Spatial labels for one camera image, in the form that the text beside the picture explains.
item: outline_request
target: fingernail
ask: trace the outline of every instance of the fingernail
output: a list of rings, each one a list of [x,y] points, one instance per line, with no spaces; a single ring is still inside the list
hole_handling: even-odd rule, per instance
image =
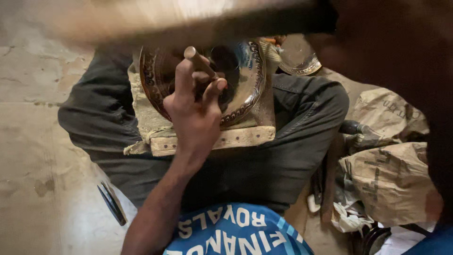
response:
[[[227,80],[225,79],[218,79],[217,80],[217,89],[222,91],[227,86]]]

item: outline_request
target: lap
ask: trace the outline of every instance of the lap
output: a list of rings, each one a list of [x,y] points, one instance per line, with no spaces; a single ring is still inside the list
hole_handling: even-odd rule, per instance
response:
[[[96,52],[58,119],[72,142],[141,206],[171,157],[123,155],[124,147],[141,140],[132,109],[129,64],[126,56]],[[348,98],[339,83],[324,78],[275,75],[273,86],[277,117],[286,116],[275,140],[226,160],[208,159],[189,183],[183,208],[230,200],[281,212],[295,202],[343,122]]]

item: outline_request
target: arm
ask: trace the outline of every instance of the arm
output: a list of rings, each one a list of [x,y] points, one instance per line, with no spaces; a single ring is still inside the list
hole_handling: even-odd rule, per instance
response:
[[[395,91],[429,122],[429,176],[453,224],[453,2],[332,0],[335,34],[308,40],[321,63],[350,79]]]
[[[176,155],[132,221],[122,255],[157,254],[171,241],[184,189],[220,135],[218,96],[227,81],[221,78],[212,82],[202,101],[195,102],[195,80],[206,77],[204,73],[194,72],[193,64],[188,60],[176,68],[175,92],[164,100],[178,137]]]

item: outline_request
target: silver plate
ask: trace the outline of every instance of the silver plate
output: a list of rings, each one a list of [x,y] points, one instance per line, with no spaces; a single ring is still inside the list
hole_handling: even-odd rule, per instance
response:
[[[281,45],[280,68],[288,74],[305,76],[318,71],[322,65],[303,34],[290,34]]]

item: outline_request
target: person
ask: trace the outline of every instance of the person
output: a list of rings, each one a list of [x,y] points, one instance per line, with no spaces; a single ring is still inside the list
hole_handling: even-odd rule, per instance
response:
[[[397,92],[429,121],[429,174],[444,209],[434,233],[406,254],[450,253],[452,3],[335,0],[333,5],[339,14],[335,34],[308,37],[321,63]],[[220,133],[216,98],[225,80],[211,83],[202,101],[195,102],[192,89],[199,73],[183,61],[176,69],[175,93],[164,104],[178,137],[176,155],[126,157],[122,149],[140,138],[129,64],[127,57],[97,51],[58,113],[73,143],[141,206],[122,254],[311,254],[279,214],[295,202],[344,119],[348,99],[341,85],[274,75],[275,110],[290,116],[287,124],[274,141],[217,161],[209,152]]]

